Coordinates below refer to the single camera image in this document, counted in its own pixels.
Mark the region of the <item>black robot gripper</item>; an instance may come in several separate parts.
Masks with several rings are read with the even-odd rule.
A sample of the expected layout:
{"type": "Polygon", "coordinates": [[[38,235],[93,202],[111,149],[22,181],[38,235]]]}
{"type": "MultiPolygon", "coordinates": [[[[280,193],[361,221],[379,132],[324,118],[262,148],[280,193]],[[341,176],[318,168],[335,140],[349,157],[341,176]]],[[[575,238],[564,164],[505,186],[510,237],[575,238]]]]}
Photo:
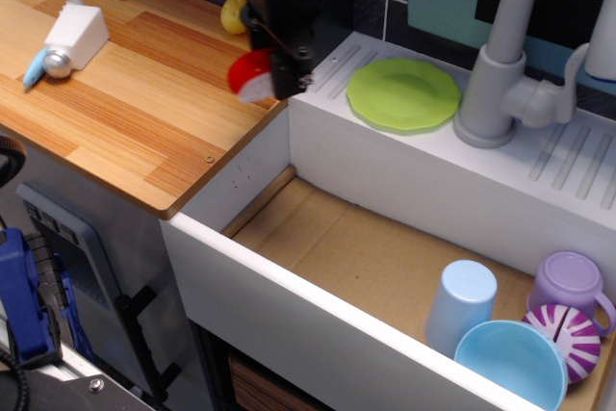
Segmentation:
{"type": "Polygon", "coordinates": [[[283,100],[313,83],[312,59],[337,47],[334,0],[247,0],[242,10],[252,50],[269,54],[274,96],[283,100]]]}

